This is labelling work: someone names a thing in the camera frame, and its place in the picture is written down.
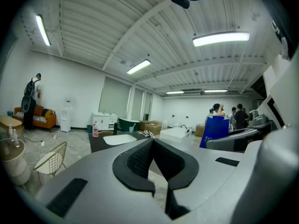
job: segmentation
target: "chair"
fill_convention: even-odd
[[[112,131],[99,131],[99,134],[114,134]]]
[[[43,158],[41,158],[40,161],[37,162],[33,170],[36,170],[38,172],[39,180],[41,180],[39,173],[48,175],[52,174],[53,176],[55,176],[55,173],[60,169],[61,165],[66,168],[63,163],[66,146],[67,142],[59,144],[57,147],[48,152]]]

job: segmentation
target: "water bottle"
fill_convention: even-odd
[[[93,137],[99,136],[99,128],[98,128],[98,122],[95,121],[93,124]]]
[[[13,128],[11,127],[11,125],[9,125],[9,137],[10,137],[10,141],[13,142],[14,141],[14,133],[13,133]]]
[[[15,129],[14,129],[14,145],[16,147],[20,146],[19,141],[18,141],[18,134],[17,134],[17,131]]]

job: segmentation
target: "green bathtub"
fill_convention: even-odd
[[[132,127],[134,124],[134,131],[139,130],[140,127],[140,121],[138,120],[130,120],[130,119],[122,119],[122,118],[118,118],[120,125],[121,125],[121,131],[123,132],[127,132],[129,131],[129,127]]]

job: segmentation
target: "backpack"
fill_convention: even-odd
[[[31,80],[29,81],[29,83],[27,84],[25,91],[24,91],[24,96],[26,97],[31,97],[34,94],[34,90],[35,90],[35,83],[38,81],[33,81],[33,78],[31,78]]]

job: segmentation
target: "blue shopping bag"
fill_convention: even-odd
[[[228,130],[229,119],[224,119],[221,116],[208,117],[199,147],[206,148],[206,140],[220,139],[228,136]]]

